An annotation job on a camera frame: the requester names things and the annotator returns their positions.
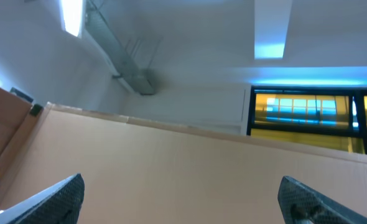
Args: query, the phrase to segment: duct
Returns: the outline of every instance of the duct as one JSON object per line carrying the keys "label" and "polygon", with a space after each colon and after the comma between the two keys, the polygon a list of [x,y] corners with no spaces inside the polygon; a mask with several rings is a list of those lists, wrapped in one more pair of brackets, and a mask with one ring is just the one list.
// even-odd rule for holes
{"label": "duct", "polygon": [[91,0],[86,3],[85,29],[110,58],[114,68],[128,85],[142,95],[153,95],[148,73],[142,72],[126,49],[109,29],[104,17]]}

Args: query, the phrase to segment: black window frame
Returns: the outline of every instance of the black window frame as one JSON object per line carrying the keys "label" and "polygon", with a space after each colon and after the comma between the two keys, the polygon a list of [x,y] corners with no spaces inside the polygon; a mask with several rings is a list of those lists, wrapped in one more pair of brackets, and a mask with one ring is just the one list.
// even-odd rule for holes
{"label": "black window frame", "polygon": [[[293,126],[290,124],[256,124],[255,123],[255,107],[256,96],[261,94],[280,94],[280,95],[323,95],[323,96],[347,96],[349,99],[348,129],[332,129],[329,127]],[[251,135],[251,129],[264,129],[272,131],[287,131],[297,133],[322,134],[331,136],[341,136],[350,138],[360,138],[363,140],[365,154],[367,154],[367,122],[365,110],[365,96],[367,96],[367,88],[341,88],[341,87],[301,87],[301,86],[251,86],[249,114],[247,123],[247,135]],[[353,113],[352,106],[355,101],[356,117],[358,119],[359,130],[353,129]]]}

